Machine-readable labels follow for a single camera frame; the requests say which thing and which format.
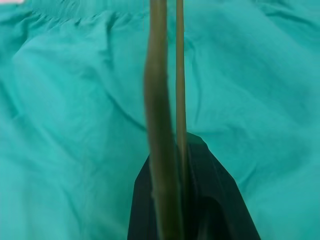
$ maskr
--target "black base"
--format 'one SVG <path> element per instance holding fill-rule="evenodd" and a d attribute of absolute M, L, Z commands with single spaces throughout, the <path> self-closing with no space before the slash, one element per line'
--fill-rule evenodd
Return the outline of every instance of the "black base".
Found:
<path fill-rule="evenodd" d="M 187 135 L 191 178 L 190 240 L 260 240 L 231 175 L 198 136 Z M 158 240 L 149 158 L 135 180 L 127 240 Z"/>

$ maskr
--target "wrinkled cloth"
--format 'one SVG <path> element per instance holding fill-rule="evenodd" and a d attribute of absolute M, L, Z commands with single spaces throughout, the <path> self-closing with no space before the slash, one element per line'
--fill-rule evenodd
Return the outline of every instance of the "wrinkled cloth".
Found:
<path fill-rule="evenodd" d="M 261 239 L 320 239 L 320 2 L 184 2 L 187 130 L 235 178 Z M 126 239 L 149 154 L 148 34 L 147 0 L 0 5 L 1 240 Z"/>

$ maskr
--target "wooden stick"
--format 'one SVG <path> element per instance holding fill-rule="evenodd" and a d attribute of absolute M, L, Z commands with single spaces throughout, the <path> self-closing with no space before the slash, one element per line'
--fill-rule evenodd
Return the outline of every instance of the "wooden stick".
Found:
<path fill-rule="evenodd" d="M 185 54 L 184 54 L 184 1 L 176 0 L 176 141 L 180 152 L 184 223 L 188 222 L 189 163 L 187 154 Z"/>
<path fill-rule="evenodd" d="M 167 86 L 167 1 L 150 0 L 150 33 L 144 70 L 144 105 L 150 172 L 160 240 L 184 240 L 181 189 L 175 159 Z"/>

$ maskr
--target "black object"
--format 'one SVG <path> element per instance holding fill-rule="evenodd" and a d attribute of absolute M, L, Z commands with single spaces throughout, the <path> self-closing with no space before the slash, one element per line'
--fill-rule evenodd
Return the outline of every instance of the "black object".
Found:
<path fill-rule="evenodd" d="M 235 180 L 198 136 L 187 134 L 190 240 L 260 240 Z M 127 240 L 158 240 L 149 158 L 135 180 Z"/>

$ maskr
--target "thick rod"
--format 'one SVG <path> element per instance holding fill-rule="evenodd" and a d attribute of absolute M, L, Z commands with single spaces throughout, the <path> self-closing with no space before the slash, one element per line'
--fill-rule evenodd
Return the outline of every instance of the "thick rod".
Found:
<path fill-rule="evenodd" d="M 180 166 L 184 218 L 185 221 L 188 221 L 189 164 L 187 155 L 184 31 L 184 1 L 176 0 L 176 141 L 181 160 Z"/>
<path fill-rule="evenodd" d="M 181 189 L 167 86 L 167 52 L 167 1 L 150 0 L 144 105 L 150 147 L 152 195 L 159 239 L 184 240 Z"/>

